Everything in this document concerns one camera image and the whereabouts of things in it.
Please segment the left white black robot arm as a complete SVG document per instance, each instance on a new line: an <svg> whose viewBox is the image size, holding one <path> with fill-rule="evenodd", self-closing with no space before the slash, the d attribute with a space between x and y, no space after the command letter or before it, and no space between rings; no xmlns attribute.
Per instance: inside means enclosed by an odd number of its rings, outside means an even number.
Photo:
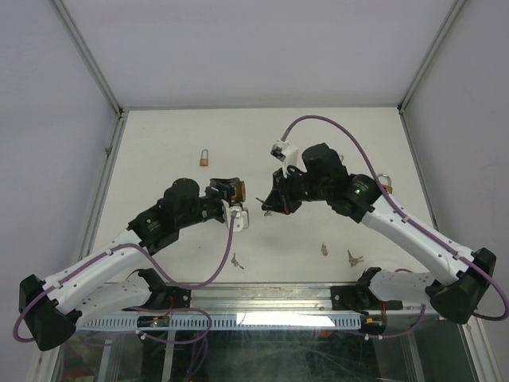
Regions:
<svg viewBox="0 0 509 382"><path fill-rule="evenodd" d="M227 226L230 249L234 233L249 225L245 200L245 185L237 177L211 179L204 195L194 180L176 180L104 248L45 279L23 279L14 339L47 351L64 344L81 326L118 310L179 310L176 300L166 301L169 290L205 288L227 260L208 279L192 285L172 279L154 256L175 243L182 229L209 220Z"/></svg>

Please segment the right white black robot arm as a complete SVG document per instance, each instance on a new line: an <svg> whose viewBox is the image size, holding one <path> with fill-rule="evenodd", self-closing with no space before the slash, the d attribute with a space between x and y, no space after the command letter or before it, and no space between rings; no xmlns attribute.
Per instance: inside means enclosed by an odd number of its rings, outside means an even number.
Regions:
<svg viewBox="0 0 509 382"><path fill-rule="evenodd" d="M272 175L272 190L262 210L285 215L303 203L323 201L341 216L373 229L413 256L424 273L369 267L355 289L340 297L349 308L364 312L380 302L413 302L432 307L443 318L464 324L489 287L496 257L486 248L473 251L416 221L379 183L364 174L349 174L341 157L327 144L303 153L277 141L271 155L282 162ZM301 155L305 169L297 168Z"/></svg>

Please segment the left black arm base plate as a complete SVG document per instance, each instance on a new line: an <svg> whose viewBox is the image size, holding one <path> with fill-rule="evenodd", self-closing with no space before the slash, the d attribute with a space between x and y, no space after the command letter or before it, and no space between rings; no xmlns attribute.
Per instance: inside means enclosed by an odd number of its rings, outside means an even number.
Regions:
<svg viewBox="0 0 509 382"><path fill-rule="evenodd" d="M152 291L148 300L137 306L145 311L189 308L192 291L176 286L166 286L163 289Z"/></svg>

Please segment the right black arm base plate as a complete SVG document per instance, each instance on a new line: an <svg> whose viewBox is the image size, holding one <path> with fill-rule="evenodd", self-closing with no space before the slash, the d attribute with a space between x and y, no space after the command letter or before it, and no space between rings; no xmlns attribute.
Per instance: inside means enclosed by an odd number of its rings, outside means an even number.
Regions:
<svg viewBox="0 0 509 382"><path fill-rule="evenodd" d="M402 310L399 300L382 301L376 298L367 288L354 285L331 286L330 297L335 311L352 310L367 314L368 311Z"/></svg>

